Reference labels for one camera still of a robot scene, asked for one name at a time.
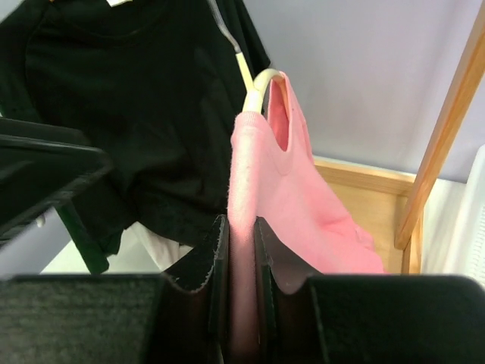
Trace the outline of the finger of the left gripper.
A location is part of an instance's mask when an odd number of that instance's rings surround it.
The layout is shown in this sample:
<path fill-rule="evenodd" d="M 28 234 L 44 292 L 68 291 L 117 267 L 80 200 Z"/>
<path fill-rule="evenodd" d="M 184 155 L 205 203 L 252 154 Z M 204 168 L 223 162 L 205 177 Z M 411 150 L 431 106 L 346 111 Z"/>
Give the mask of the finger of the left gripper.
<path fill-rule="evenodd" d="M 1 118 L 1 242 L 111 168 L 108 155 L 78 130 Z"/>

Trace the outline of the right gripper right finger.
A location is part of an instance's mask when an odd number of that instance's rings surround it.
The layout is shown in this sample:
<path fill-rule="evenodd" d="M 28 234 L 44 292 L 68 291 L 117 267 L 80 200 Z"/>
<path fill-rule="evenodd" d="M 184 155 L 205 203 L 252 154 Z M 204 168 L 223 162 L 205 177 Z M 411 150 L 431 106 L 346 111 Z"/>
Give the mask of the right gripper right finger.
<path fill-rule="evenodd" d="M 482 363 L 484 290 L 460 276 L 323 275 L 258 218 L 262 363 Z"/>

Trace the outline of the pink t shirt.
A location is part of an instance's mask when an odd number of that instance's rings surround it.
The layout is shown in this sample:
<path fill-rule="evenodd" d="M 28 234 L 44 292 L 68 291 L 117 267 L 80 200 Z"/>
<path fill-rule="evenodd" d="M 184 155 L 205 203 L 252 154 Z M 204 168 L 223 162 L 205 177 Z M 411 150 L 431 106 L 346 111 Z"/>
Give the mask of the pink t shirt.
<path fill-rule="evenodd" d="M 258 352 L 254 224 L 264 218 L 280 241 L 324 274 L 382 274 L 369 233 L 314 166 L 305 117 L 289 78 L 270 85 L 268 112 L 243 111 L 231 137 L 230 353 Z"/>

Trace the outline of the white t shirt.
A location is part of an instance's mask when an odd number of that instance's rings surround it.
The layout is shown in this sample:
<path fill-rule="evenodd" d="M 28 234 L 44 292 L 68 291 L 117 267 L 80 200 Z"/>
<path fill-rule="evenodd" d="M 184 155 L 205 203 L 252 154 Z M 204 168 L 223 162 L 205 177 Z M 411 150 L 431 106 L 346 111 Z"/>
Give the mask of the white t shirt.
<path fill-rule="evenodd" d="M 107 274 L 159 273 L 191 250 L 191 246 L 160 237 L 136 222 L 122 233 L 118 253 L 108 258 Z"/>

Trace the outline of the black t shirt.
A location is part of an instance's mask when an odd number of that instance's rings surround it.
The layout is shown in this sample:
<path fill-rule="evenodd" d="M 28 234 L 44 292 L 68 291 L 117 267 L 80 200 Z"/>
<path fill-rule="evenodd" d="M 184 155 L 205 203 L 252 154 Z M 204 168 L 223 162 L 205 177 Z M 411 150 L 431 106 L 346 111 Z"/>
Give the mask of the black t shirt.
<path fill-rule="evenodd" d="M 204 239 L 227 208 L 245 95 L 204 1 L 24 1 L 1 22 L 1 113 L 79 130 L 112 161 L 70 201 L 105 253 L 135 222 Z"/>

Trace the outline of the dark green t shirt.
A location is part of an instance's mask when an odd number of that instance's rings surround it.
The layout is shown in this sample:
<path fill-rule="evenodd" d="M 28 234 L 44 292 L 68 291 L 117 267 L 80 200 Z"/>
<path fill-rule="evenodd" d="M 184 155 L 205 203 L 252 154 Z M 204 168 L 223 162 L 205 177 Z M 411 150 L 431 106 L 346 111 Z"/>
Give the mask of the dark green t shirt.
<path fill-rule="evenodd" d="M 55 208 L 67 228 L 75 247 L 80 253 L 88 271 L 99 275 L 109 268 L 108 259 L 102 248 L 87 233 L 71 202 Z"/>

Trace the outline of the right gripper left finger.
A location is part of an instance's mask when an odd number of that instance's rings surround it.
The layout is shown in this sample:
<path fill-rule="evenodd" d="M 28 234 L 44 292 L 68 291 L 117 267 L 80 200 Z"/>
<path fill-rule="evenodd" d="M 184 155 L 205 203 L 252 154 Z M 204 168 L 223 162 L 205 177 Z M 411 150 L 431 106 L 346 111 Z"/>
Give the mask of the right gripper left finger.
<path fill-rule="evenodd" d="M 3 363 L 221 363 L 228 224 L 158 274 L 1 282 Z"/>

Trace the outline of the cream hanger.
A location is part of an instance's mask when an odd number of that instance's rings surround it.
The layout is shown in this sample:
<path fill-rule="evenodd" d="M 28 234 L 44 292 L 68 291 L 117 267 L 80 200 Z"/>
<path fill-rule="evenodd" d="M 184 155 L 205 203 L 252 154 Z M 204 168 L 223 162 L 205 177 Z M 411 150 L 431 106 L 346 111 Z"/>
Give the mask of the cream hanger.
<path fill-rule="evenodd" d="M 236 41 L 236 38 L 227 28 L 227 25 L 225 24 L 224 19 L 220 13 L 217 2 L 214 0 L 207 0 L 207 3 L 209 8 L 211 9 L 211 13 L 215 20 L 215 23 L 217 24 L 217 27 L 224 35 L 224 37 L 230 42 L 235 52 L 239 71 L 241 73 L 242 80 L 246 88 L 246 97 L 242 110 L 252 111 L 261 114 L 264 106 L 265 95 L 268 91 L 268 88 L 271 86 L 272 83 L 275 83 L 280 88 L 280 92 L 283 97 L 283 104 L 286 108 L 286 111 L 288 111 L 286 82 L 283 74 L 278 70 L 268 68 L 263 70 L 255 79 L 253 79 L 249 70 L 249 66 L 246 62 L 246 57 L 243 54 L 239 43 Z"/>

